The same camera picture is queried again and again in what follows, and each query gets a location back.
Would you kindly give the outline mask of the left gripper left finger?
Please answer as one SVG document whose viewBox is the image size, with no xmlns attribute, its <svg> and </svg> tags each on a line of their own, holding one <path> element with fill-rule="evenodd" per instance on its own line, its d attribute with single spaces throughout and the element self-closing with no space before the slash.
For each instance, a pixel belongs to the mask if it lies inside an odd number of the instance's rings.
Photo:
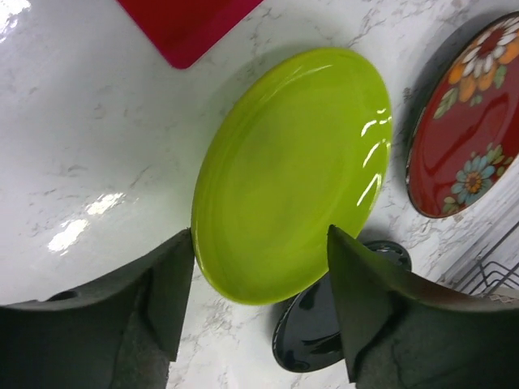
<svg viewBox="0 0 519 389">
<path fill-rule="evenodd" d="M 163 388 L 178 355 L 194 251 L 183 230 L 46 301 L 1 308 L 4 388 Z"/>
</svg>

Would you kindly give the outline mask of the black wire dish rack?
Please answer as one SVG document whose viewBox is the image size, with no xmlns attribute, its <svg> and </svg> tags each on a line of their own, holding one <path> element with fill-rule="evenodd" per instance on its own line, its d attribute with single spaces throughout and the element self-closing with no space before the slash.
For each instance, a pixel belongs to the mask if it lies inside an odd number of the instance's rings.
<svg viewBox="0 0 519 389">
<path fill-rule="evenodd" d="M 478 254 L 456 284 L 457 291 L 480 297 L 489 297 L 499 288 L 518 290 L 517 224 Z"/>
</svg>

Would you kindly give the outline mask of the black plate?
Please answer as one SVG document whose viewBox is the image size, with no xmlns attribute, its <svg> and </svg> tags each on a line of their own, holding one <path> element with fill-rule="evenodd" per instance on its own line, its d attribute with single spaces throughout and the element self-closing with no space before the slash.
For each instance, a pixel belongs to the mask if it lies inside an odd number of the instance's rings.
<svg viewBox="0 0 519 389">
<path fill-rule="evenodd" d="M 329 275 L 288 304 L 272 336 L 272 353 L 293 373 L 321 370 L 344 358 Z"/>
</svg>

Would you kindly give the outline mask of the green plate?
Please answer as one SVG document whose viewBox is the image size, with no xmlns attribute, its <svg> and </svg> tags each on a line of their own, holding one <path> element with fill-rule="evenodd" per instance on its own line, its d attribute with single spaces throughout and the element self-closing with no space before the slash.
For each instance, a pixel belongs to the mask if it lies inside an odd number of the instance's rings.
<svg viewBox="0 0 519 389">
<path fill-rule="evenodd" d="M 258 79 L 217 130 L 191 212 L 207 282 L 246 305 L 283 301 L 328 270 L 330 225 L 357 236 L 384 184 L 392 110 L 362 55 L 318 48 Z"/>
</svg>

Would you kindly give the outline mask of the red floral plate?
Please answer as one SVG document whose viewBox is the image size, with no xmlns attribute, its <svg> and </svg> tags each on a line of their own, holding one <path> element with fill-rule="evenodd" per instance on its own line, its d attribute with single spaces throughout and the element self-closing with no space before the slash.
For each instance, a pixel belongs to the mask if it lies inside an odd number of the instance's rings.
<svg viewBox="0 0 519 389">
<path fill-rule="evenodd" d="M 475 33 L 410 119 L 405 186 L 421 215 L 453 216 L 480 200 L 518 158 L 518 13 Z"/>
</svg>

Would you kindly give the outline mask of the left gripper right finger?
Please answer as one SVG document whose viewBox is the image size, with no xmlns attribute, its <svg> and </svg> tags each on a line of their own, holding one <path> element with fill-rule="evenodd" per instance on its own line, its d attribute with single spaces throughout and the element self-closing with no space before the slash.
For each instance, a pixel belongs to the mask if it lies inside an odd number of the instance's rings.
<svg viewBox="0 0 519 389">
<path fill-rule="evenodd" d="M 358 388 L 515 388 L 518 304 L 471 297 L 368 250 L 336 226 L 328 267 Z"/>
</svg>

